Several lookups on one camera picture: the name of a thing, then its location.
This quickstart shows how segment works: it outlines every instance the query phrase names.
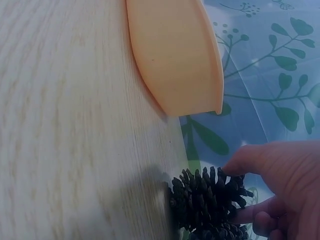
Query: hand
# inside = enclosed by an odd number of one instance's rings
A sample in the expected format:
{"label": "hand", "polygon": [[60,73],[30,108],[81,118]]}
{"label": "hand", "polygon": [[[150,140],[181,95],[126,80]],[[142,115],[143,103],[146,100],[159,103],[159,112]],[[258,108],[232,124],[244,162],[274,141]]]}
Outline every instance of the hand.
{"label": "hand", "polygon": [[222,169],[261,175],[274,197],[240,210],[234,223],[253,223],[271,240],[320,239],[320,141],[241,147]]}

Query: dark pine cone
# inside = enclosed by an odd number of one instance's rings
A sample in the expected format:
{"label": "dark pine cone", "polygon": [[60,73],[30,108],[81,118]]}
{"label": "dark pine cone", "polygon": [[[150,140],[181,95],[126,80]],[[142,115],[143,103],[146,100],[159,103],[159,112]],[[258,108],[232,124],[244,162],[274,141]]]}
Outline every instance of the dark pine cone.
{"label": "dark pine cone", "polygon": [[247,202],[244,198],[253,198],[254,194],[244,188],[245,176],[231,177],[226,184],[227,175],[222,169],[205,167],[202,177],[199,170],[191,174],[189,169],[182,170],[180,179],[172,180],[173,192],[169,188],[170,207],[173,222],[178,228],[192,232],[191,240],[247,240],[245,226],[228,222],[237,214],[233,202],[242,209]]}

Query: orange plastic tray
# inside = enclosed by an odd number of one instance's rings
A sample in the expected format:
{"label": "orange plastic tray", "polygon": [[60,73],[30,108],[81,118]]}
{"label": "orange plastic tray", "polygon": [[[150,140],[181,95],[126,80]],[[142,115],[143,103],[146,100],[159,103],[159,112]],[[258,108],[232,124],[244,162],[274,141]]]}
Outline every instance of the orange plastic tray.
{"label": "orange plastic tray", "polygon": [[200,0],[127,0],[134,58],[169,116],[222,111],[224,76]]}

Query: light wood grain surface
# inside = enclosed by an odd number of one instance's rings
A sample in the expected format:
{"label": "light wood grain surface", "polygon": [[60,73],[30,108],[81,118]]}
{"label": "light wood grain surface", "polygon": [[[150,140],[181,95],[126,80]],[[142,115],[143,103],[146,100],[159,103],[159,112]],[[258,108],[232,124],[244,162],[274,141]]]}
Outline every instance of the light wood grain surface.
{"label": "light wood grain surface", "polygon": [[0,239],[164,240],[179,120],[135,66],[125,0],[0,0]]}

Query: tablecloth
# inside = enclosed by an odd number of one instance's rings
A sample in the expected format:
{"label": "tablecloth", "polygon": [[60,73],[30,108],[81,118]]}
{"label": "tablecloth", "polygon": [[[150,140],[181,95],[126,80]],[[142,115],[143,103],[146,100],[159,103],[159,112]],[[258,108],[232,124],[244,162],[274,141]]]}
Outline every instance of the tablecloth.
{"label": "tablecloth", "polygon": [[[320,137],[320,1],[204,0],[224,72],[221,115],[180,118],[191,170],[223,166],[246,144]],[[272,196],[248,175],[248,204]],[[252,232],[250,239],[263,239]]]}

